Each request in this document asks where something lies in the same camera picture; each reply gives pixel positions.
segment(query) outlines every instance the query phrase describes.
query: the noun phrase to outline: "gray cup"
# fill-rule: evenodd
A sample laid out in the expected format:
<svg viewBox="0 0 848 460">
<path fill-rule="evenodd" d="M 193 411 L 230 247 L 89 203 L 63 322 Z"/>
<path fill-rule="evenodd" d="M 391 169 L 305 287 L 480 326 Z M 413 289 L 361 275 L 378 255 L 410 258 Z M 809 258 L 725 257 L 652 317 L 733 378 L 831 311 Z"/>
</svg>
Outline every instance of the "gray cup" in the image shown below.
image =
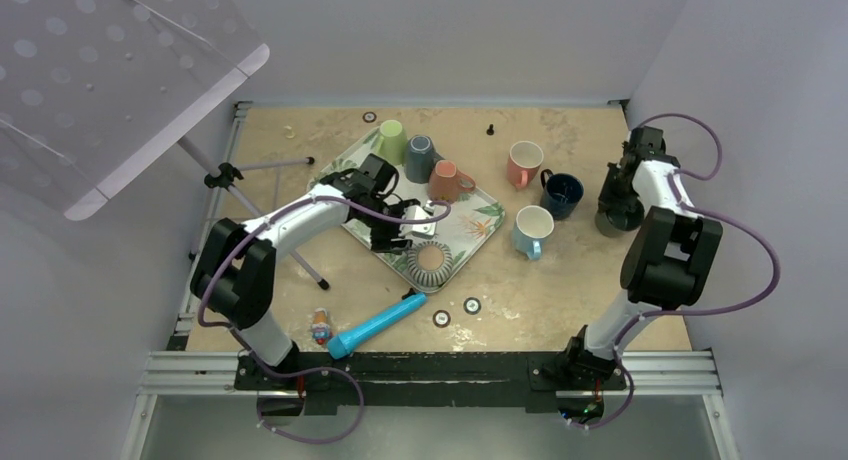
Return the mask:
<svg viewBox="0 0 848 460">
<path fill-rule="evenodd" d="M 430 137 L 416 135 L 406 145 L 406 163 L 403 171 L 410 182 L 427 183 L 430 181 L 433 167 L 441 159 Z"/>
</svg>

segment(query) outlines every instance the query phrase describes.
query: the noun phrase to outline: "orange mug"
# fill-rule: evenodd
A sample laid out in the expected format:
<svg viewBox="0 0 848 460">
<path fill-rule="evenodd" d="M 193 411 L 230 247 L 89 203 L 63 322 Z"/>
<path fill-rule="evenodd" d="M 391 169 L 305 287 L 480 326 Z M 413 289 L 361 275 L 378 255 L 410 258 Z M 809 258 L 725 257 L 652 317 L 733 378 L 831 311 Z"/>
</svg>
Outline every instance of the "orange mug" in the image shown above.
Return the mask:
<svg viewBox="0 0 848 460">
<path fill-rule="evenodd" d="M 476 188 L 474 179 L 460 172 L 455 163 L 439 160 L 430 174 L 427 194 L 431 200 L 454 203 L 459 199 L 459 194 L 473 192 Z"/>
<path fill-rule="evenodd" d="M 506 178 L 515 188 L 526 187 L 539 172 L 545 160 L 542 147 L 533 142 L 518 142 L 509 149 L 506 163 Z"/>
</svg>

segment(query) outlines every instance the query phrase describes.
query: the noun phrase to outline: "wooden tabletop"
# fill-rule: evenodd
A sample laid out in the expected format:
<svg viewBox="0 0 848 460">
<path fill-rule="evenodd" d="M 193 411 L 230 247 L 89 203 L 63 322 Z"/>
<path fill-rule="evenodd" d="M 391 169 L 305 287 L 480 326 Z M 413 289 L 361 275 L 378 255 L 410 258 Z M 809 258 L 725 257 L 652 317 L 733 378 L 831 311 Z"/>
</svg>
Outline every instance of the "wooden tabletop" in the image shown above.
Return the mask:
<svg viewBox="0 0 848 460">
<path fill-rule="evenodd" d="M 604 237 L 593 223 L 606 165 L 621 157 L 621 143 L 627 136 L 620 109 L 254 107 L 248 111 L 230 161 L 245 165 L 313 156 L 316 164 L 283 168 L 279 184 L 274 170 L 245 172 L 239 187 L 265 212 L 303 195 L 318 170 L 373 128 L 375 124 L 362 120 L 368 110 L 377 114 L 377 123 L 397 119 L 410 136 L 430 136 L 440 154 L 455 161 L 504 205 L 507 218 L 456 277 L 429 296 L 424 307 L 359 351 L 559 350 L 581 326 L 604 312 L 620 290 L 621 262 L 633 239 L 633 234 Z M 495 126 L 493 136 L 486 135 L 489 124 Z M 516 212 L 538 204 L 542 192 L 538 178 L 521 191 L 505 179 L 509 148 L 522 140 L 542 147 L 543 168 L 570 173 L 585 188 L 571 217 L 556 223 L 538 262 L 515 251 L 509 238 Z M 279 187 L 276 205 L 275 184 Z M 220 215 L 249 216 L 229 197 Z M 322 291 L 291 258 L 278 262 L 271 309 L 301 350 L 323 349 L 309 332 L 316 308 L 329 310 L 334 331 L 343 331 L 394 304 L 409 289 L 406 281 L 342 228 L 313 238 L 298 252 L 332 285 Z M 481 300 L 478 315 L 463 310 L 470 296 Z M 436 310 L 450 313 L 447 328 L 433 325 Z M 691 347 L 682 319 L 664 317 L 630 348 Z M 239 346 L 223 329 L 195 327 L 188 349 L 235 351 Z"/>
</svg>

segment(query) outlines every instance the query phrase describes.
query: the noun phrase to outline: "circular marker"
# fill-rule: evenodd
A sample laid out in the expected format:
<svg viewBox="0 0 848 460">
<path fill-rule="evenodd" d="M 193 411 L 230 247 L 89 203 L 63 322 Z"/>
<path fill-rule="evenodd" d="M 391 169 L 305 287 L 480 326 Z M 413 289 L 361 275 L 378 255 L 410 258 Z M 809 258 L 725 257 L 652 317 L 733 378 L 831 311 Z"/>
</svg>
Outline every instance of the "circular marker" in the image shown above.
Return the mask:
<svg viewBox="0 0 848 460">
<path fill-rule="evenodd" d="M 433 324 L 439 328 L 445 328 L 450 325 L 450 314 L 444 310 L 436 310 L 433 314 Z"/>
<path fill-rule="evenodd" d="M 465 313 L 469 315 L 477 315 L 480 313 L 482 305 L 480 305 L 480 300 L 475 297 L 468 297 L 465 299 L 465 303 L 462 304 L 462 307 L 465 308 Z"/>
</svg>

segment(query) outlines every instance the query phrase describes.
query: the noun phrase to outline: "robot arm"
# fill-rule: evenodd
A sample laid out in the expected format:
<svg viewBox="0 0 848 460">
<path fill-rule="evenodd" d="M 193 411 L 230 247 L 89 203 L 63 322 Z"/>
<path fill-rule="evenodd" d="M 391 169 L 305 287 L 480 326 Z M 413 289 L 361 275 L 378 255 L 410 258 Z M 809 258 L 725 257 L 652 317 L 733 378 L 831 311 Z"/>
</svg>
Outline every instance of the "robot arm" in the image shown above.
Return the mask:
<svg viewBox="0 0 848 460">
<path fill-rule="evenodd" d="M 548 377 L 586 385 L 609 379 L 617 367 L 615 348 L 624 350 L 657 317 L 645 317 L 616 344 L 628 322 L 646 312 L 676 310 L 698 301 L 722 227 L 680 208 L 691 201 L 679 177 L 670 177 L 679 166 L 665 154 L 662 131 L 650 127 L 631 132 L 621 161 L 609 165 L 599 209 L 645 209 L 647 214 L 621 267 L 622 290 L 598 320 L 584 325 L 565 351 L 543 368 Z"/>
<path fill-rule="evenodd" d="M 369 155 L 358 169 L 327 175 L 295 202 L 318 196 L 335 197 L 394 218 L 430 218 L 418 200 L 401 200 L 392 205 L 385 202 L 387 194 L 382 192 L 393 179 L 397 181 L 397 175 L 395 167 L 380 157 Z M 192 276 L 192 293 L 201 297 L 227 255 L 248 231 L 268 223 L 271 215 L 244 224 L 223 219 L 213 225 Z M 401 226 L 363 214 L 346 203 L 316 201 L 286 215 L 248 244 L 240 257 L 241 266 L 227 266 L 225 274 L 214 285 L 209 308 L 226 317 L 239 336 L 269 366 L 280 372 L 297 370 L 297 345 L 283 332 L 269 309 L 276 261 L 312 237 L 354 219 L 371 229 L 371 250 L 375 252 L 402 252 L 412 245 L 410 235 L 427 238 L 435 233 L 432 223 Z"/>
</svg>

